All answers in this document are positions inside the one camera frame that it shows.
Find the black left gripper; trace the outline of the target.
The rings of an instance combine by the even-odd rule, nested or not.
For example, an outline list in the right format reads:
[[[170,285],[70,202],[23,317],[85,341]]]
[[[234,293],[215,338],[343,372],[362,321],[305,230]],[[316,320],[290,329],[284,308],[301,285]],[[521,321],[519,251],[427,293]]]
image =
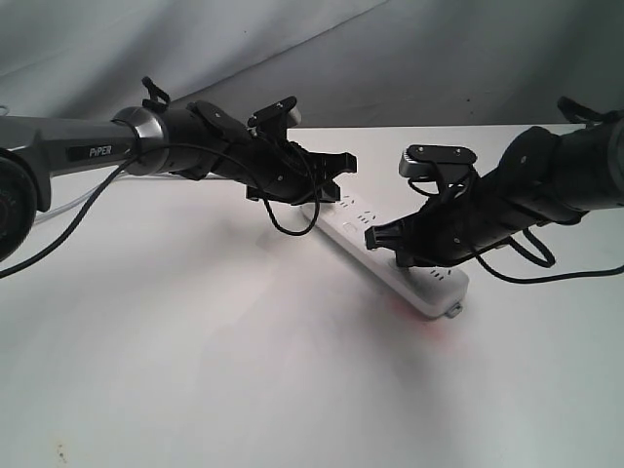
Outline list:
[[[213,151],[212,173],[263,190],[291,205],[338,202],[339,186],[335,182],[319,183],[357,172],[357,158],[351,153],[313,152],[313,170],[310,160],[285,140],[247,129],[230,136],[224,131],[205,130],[204,143]]]

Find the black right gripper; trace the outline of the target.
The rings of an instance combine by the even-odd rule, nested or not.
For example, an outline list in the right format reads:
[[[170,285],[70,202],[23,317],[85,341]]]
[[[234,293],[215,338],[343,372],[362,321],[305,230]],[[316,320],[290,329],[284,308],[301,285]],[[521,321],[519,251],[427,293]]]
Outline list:
[[[369,227],[365,245],[395,252],[400,268],[456,266],[505,245],[511,234],[511,201],[464,195],[426,214]]]

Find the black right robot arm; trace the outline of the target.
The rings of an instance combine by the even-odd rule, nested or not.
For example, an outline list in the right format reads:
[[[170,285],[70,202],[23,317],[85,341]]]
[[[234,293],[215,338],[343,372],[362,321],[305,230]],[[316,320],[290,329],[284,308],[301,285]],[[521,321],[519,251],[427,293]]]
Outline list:
[[[438,190],[416,213],[368,228],[367,249],[389,250],[403,267],[454,267],[532,226],[574,225],[591,211],[622,207],[623,114],[594,114],[564,135],[533,126],[486,175],[476,161],[466,147],[408,147],[400,175]]]

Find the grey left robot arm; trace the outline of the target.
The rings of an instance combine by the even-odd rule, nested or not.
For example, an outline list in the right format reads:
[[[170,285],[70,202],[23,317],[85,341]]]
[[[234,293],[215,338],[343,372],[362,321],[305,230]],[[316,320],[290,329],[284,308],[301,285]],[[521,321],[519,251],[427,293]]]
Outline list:
[[[51,180],[118,166],[132,176],[208,175],[242,183],[250,200],[299,206],[340,199],[335,178],[357,171],[343,152],[311,152],[287,136],[299,116],[287,97],[248,123],[206,101],[184,108],[145,100],[112,120],[4,116],[1,119],[1,256],[23,243],[36,214],[49,210]]]

